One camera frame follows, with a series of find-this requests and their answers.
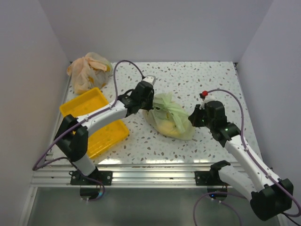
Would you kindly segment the green knotted plastic bag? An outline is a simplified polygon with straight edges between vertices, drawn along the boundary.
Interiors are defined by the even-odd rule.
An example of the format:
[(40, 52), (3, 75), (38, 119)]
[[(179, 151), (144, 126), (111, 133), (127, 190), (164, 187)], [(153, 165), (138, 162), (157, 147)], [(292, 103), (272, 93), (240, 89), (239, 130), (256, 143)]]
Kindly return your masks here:
[(156, 94), (153, 109), (143, 111), (145, 120), (160, 134), (180, 140), (191, 140), (195, 128), (189, 114), (175, 101), (172, 93)]

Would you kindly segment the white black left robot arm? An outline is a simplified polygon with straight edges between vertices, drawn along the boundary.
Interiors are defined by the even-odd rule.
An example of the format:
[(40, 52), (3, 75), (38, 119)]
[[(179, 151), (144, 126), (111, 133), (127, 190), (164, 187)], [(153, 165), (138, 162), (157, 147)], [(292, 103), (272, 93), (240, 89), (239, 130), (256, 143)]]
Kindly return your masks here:
[(91, 113), (63, 118), (55, 136), (55, 144), (82, 173), (81, 179), (87, 185), (94, 184), (98, 179), (96, 166), (87, 155), (88, 138), (114, 121), (136, 114), (141, 109), (151, 110), (155, 80), (154, 76), (147, 76), (130, 95), (119, 95), (116, 101)]

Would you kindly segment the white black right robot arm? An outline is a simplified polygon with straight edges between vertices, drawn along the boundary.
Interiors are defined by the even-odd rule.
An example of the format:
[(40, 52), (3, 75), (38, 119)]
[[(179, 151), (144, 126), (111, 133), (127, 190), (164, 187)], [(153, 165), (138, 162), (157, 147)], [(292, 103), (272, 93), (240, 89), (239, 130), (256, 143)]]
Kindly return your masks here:
[(226, 160), (210, 166), (208, 185), (230, 185), (249, 202), (255, 215), (266, 221), (289, 210), (292, 206), (293, 184), (274, 173), (246, 143), (240, 129), (227, 120), (220, 101), (211, 100), (195, 106), (189, 116), (193, 127), (206, 127), (212, 137), (220, 143), (244, 169), (238, 172)]

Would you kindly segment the orange plastic bag with fruit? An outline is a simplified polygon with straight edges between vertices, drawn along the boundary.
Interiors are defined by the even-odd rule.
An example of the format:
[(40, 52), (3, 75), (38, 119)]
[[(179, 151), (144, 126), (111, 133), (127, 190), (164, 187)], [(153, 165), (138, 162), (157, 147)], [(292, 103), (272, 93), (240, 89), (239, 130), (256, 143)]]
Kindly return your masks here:
[(81, 95), (93, 88), (101, 89), (108, 83), (113, 67), (104, 57), (95, 52), (76, 59), (67, 68), (74, 93)]

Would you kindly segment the yellow plastic tray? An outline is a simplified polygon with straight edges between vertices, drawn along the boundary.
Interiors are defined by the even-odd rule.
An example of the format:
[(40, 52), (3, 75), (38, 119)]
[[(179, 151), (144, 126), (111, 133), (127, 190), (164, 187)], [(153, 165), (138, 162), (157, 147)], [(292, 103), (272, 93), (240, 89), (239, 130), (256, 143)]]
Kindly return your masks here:
[[(100, 89), (93, 88), (61, 105), (60, 112), (63, 116), (70, 114), (78, 121), (82, 121), (107, 108), (108, 104), (108, 100)], [(111, 110), (94, 116), (82, 124), (88, 130), (87, 155), (89, 158), (94, 159), (100, 156), (129, 135), (128, 128), (121, 120), (126, 114), (121, 108), (122, 104), (118, 102)]]

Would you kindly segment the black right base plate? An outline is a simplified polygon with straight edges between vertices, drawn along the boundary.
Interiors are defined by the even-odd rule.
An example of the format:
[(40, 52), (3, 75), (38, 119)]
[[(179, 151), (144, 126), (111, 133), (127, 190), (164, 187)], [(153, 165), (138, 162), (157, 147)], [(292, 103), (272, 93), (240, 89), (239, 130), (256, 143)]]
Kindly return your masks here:
[(209, 171), (195, 171), (196, 186), (227, 186), (228, 184), (214, 179)]

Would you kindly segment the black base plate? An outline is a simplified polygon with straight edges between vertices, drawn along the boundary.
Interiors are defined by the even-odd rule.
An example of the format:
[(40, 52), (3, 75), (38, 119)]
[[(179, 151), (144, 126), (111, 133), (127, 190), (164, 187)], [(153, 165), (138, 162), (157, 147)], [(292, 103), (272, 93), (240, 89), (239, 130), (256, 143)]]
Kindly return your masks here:
[(89, 186), (89, 185), (104, 185), (110, 186), (113, 179), (112, 171), (95, 171), (89, 176), (82, 176), (78, 171), (70, 171), (71, 176), (70, 184), (75, 186)]
[(214, 179), (209, 171), (195, 171), (196, 186), (227, 186), (228, 184)]

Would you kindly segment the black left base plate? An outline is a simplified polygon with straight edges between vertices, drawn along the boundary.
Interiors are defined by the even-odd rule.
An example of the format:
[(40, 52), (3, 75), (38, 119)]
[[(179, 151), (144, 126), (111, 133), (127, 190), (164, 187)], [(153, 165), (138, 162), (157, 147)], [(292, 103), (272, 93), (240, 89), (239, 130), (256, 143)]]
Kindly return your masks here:
[(70, 171), (71, 176), (70, 184), (75, 186), (89, 186), (89, 185), (104, 185), (110, 186), (113, 179), (112, 171), (95, 171), (89, 176), (82, 176), (78, 171)]

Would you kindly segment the aluminium rail frame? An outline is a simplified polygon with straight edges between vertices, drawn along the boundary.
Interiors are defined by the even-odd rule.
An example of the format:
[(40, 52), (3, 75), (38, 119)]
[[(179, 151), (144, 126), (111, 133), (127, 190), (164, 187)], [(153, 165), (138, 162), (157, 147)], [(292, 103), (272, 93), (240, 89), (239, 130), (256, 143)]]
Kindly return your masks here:
[[(116, 79), (119, 92), (135, 85), (142, 75), (157, 78), (155, 91), (172, 92), (173, 100), (187, 112), (201, 103), (199, 94), (208, 90), (221, 101), (227, 119), (246, 135), (245, 141), (261, 159), (243, 94), (232, 62), (145, 62), (118, 65)], [(129, 138), (100, 156), (100, 169), (112, 170), (113, 186), (179, 186), (195, 185), (194, 172), (205, 170), (219, 160), (226, 160), (238, 172), (244, 169), (212, 137), (209, 129), (195, 130), (190, 141), (159, 134), (146, 122), (142, 113), (125, 119)]]

